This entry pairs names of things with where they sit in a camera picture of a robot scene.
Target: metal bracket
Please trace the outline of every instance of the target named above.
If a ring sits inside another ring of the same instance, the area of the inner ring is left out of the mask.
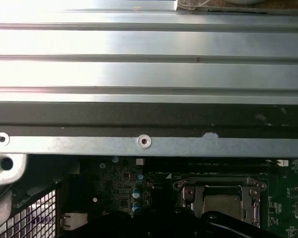
[[[60,224],[65,231],[73,231],[87,224],[87,213],[64,213]]]
[[[191,208],[196,217],[208,211],[205,203],[205,192],[208,189],[213,190],[212,195],[222,196],[225,195],[224,190],[238,190],[235,195],[241,200],[239,217],[255,226],[259,226],[260,192],[266,188],[265,183],[249,177],[190,177],[173,184],[174,190],[182,191],[182,206]]]
[[[26,154],[0,154],[0,185],[19,180],[26,168]]]

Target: cpu socket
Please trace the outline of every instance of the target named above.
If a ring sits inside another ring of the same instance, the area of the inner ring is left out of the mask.
[[[181,191],[183,207],[197,217],[208,211],[218,211],[259,227],[260,192],[264,182],[249,177],[190,177],[173,184]]]

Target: capacitor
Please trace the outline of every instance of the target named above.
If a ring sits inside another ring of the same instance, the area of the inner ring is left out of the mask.
[[[141,207],[140,203],[134,202],[133,203],[133,206],[132,206],[132,211],[134,212],[134,211],[136,211],[140,207]]]
[[[114,156],[114,157],[111,159],[111,161],[112,161],[113,163],[118,163],[118,162],[119,162],[119,158],[118,158],[118,156]]]
[[[139,189],[139,188],[135,188],[135,189],[133,190],[133,198],[134,198],[134,199],[138,199],[138,198],[140,198],[140,189]]]

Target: motherboard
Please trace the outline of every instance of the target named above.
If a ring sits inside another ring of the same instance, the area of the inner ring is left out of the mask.
[[[220,211],[298,238],[297,159],[94,157],[82,159],[69,180],[68,207],[89,219],[158,203],[196,216]]]

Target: metal mesh grille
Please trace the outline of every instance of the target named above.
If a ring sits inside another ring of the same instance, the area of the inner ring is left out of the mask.
[[[55,190],[10,218],[0,227],[0,238],[55,238]]]

